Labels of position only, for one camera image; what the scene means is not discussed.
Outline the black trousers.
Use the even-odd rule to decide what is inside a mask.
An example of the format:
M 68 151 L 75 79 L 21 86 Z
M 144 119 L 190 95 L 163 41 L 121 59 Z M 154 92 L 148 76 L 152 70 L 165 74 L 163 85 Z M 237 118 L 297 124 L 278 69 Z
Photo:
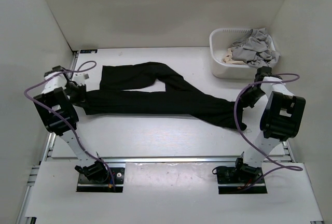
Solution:
M 234 102 L 205 94 L 169 66 L 158 62 L 104 66 L 100 87 L 86 92 L 86 115 L 191 115 L 235 130 Z M 238 117 L 240 129 L 247 126 Z

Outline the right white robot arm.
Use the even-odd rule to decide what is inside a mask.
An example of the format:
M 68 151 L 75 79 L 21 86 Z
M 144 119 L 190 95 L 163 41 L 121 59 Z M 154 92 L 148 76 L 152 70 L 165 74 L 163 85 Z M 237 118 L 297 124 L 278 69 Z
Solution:
M 237 158 L 233 177 L 238 182 L 256 180 L 261 173 L 264 159 L 281 142 L 295 137 L 300 128 L 306 100 L 291 93 L 285 81 L 272 68 L 257 69 L 254 83 L 245 87 L 234 104 L 234 119 L 238 130 L 238 117 L 246 107 L 253 108 L 256 102 L 266 96 L 268 102 L 260 119 L 260 132 L 250 148 Z

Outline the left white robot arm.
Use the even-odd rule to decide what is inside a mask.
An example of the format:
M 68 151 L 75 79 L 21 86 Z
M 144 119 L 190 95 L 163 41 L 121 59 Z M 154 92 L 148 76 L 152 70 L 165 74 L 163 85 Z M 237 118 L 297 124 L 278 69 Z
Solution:
M 79 117 L 74 107 L 85 102 L 88 75 L 56 66 L 44 73 L 44 79 L 44 89 L 33 102 L 45 128 L 68 144 L 79 161 L 77 172 L 94 183 L 106 182 L 109 170 L 87 150 L 77 132 Z

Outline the beige garment in basket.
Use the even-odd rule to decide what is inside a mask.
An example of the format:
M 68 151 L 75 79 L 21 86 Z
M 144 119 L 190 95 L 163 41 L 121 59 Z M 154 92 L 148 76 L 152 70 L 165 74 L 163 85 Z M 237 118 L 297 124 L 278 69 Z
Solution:
M 222 62 L 226 64 L 231 64 L 231 65 L 247 65 L 247 63 L 241 61 L 241 60 L 235 60 L 233 58 L 233 53 L 231 48 L 228 48 L 225 55 L 222 58 Z

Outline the blue black corner label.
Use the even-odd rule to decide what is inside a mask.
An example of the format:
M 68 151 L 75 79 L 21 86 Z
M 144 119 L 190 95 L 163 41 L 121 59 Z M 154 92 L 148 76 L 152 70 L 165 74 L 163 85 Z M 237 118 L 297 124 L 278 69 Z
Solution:
M 91 54 L 91 53 L 97 53 L 97 49 L 83 49 L 80 50 L 80 54 Z

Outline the grey garment in basket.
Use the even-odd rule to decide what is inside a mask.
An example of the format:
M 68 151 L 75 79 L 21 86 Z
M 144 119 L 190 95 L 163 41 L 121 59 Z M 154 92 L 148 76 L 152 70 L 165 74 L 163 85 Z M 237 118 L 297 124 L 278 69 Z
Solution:
M 272 37 L 266 28 L 250 29 L 242 38 L 234 41 L 230 49 L 232 58 L 236 61 L 254 68 L 273 68 L 279 61 L 280 54 L 271 45 Z

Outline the white plastic basket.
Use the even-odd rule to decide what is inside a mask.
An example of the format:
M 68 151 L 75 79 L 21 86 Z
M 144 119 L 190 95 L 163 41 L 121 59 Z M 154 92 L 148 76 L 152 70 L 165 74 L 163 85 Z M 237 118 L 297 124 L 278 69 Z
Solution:
M 255 76 L 257 68 L 247 64 L 229 64 L 223 61 L 232 43 L 245 36 L 248 28 L 219 28 L 210 33 L 209 44 L 212 74 L 221 79 L 247 80 Z

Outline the aluminium frame rail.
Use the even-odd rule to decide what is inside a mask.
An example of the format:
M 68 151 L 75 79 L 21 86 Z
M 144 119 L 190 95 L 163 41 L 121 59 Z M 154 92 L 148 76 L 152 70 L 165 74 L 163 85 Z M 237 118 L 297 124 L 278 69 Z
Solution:
M 26 223 L 322 223 L 306 170 L 266 177 L 266 194 L 220 195 L 212 169 L 247 148 L 238 133 L 190 116 L 86 116 L 87 145 L 126 169 L 122 193 L 80 193 L 76 158 L 53 138 L 35 171 Z

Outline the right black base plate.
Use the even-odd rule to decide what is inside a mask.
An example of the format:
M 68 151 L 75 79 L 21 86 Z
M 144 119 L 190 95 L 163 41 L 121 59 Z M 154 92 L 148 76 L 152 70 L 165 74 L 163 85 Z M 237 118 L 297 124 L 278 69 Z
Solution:
M 212 170 L 217 177 L 218 194 L 267 194 L 264 179 L 250 187 L 262 175 L 262 169 L 254 173 L 237 170 L 235 167 L 218 166 Z

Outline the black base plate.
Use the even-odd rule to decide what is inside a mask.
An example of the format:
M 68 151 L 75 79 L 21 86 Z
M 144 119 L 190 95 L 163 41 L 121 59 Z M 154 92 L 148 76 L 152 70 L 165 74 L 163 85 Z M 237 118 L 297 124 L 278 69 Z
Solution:
M 105 176 L 98 180 L 88 180 L 82 173 L 78 176 L 77 192 L 87 193 L 122 193 L 125 178 L 124 167 L 111 167 L 111 172 L 115 180 L 115 187 L 110 176 Z
M 237 170 L 235 167 L 218 166 L 212 170 L 217 177 L 218 194 L 267 194 L 264 179 L 250 187 L 262 175 L 262 169 L 254 173 Z

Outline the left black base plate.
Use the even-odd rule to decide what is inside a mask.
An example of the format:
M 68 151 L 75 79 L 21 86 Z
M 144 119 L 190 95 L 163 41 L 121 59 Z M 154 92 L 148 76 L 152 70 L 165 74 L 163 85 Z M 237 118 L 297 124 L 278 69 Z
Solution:
M 125 178 L 124 167 L 111 167 L 111 172 L 115 180 L 115 187 L 110 176 L 105 176 L 98 180 L 88 180 L 82 173 L 78 176 L 77 192 L 87 193 L 122 193 Z

